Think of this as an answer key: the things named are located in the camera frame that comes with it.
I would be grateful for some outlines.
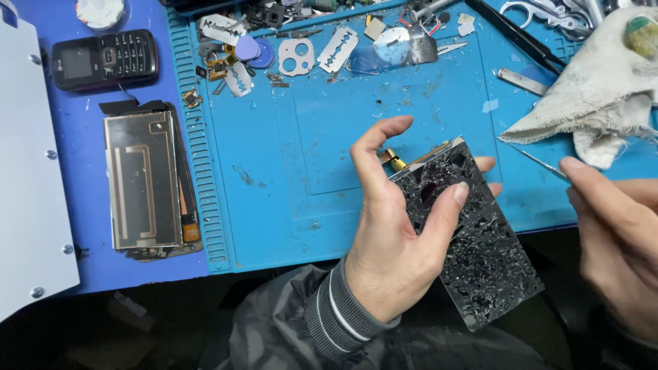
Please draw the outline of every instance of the blue silicone repair mat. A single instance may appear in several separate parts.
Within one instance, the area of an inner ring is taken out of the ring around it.
[[[503,2],[489,4],[498,9]],[[384,24],[400,26],[402,4],[390,0],[357,7],[291,23],[284,30],[322,28],[310,37],[317,58],[338,26],[358,33],[357,47],[370,45],[372,40],[363,35],[366,14],[383,15]],[[289,88],[272,88],[265,74],[279,72],[277,61],[270,70],[257,71],[251,93],[243,97],[233,97],[228,88],[213,95],[218,82],[195,76],[195,66],[203,61],[193,20],[167,13],[179,93],[197,88],[203,96],[200,107],[183,108],[182,122],[211,273],[308,263],[345,253],[362,198],[349,147],[377,119],[395,115],[415,118],[406,133],[386,144],[406,161],[460,135],[474,155],[497,157],[498,166],[485,177],[503,183],[498,202],[515,231],[575,223],[567,184],[496,140],[539,98],[498,80],[495,72],[508,68],[545,84],[555,77],[465,4],[443,11],[451,20],[433,35],[438,45],[468,45],[434,63],[368,76],[353,76],[342,68],[338,81],[327,84],[329,74],[316,62],[306,75],[283,76]],[[461,13],[476,18],[476,31],[465,37],[457,31]],[[520,23],[523,14],[509,16]],[[527,30],[566,61],[580,47],[539,22]],[[252,35],[267,37],[278,50],[284,39],[271,33]],[[485,104],[497,108],[488,112]],[[566,134],[524,149],[552,165],[574,154]],[[655,145],[633,143],[605,174],[615,179],[656,177],[657,163]]]

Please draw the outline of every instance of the shattered phone screen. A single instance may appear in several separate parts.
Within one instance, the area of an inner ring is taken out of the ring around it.
[[[544,285],[491,193],[464,139],[446,142],[393,175],[407,214],[422,232],[434,200],[450,185],[470,191],[440,278],[470,331],[535,296]]]

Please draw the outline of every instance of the striped cuff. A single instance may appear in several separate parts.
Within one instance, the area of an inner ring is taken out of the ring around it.
[[[394,328],[400,316],[382,323],[363,308],[347,286],[343,257],[309,298],[304,321],[318,353],[339,361],[372,337]]]

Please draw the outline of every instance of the dark jacket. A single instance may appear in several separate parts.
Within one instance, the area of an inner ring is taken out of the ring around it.
[[[228,357],[217,368],[550,368],[491,325],[469,332],[452,304],[421,300],[402,320],[377,321],[347,287],[343,260],[329,271],[300,267],[250,293],[234,314]]]

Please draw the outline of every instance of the hand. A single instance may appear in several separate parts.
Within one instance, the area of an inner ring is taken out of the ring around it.
[[[580,270],[631,333],[658,342],[658,180],[611,182],[566,157],[578,214]]]
[[[361,305],[387,323],[415,305],[441,273],[445,253],[468,196],[465,183],[452,185],[436,199],[421,235],[407,216],[400,188],[388,180],[376,151],[386,139],[411,126],[412,116],[382,119],[349,150],[363,188],[363,208],[352,248],[345,260],[347,285]],[[495,165],[477,157],[482,172]],[[495,196],[500,184],[490,184]]]

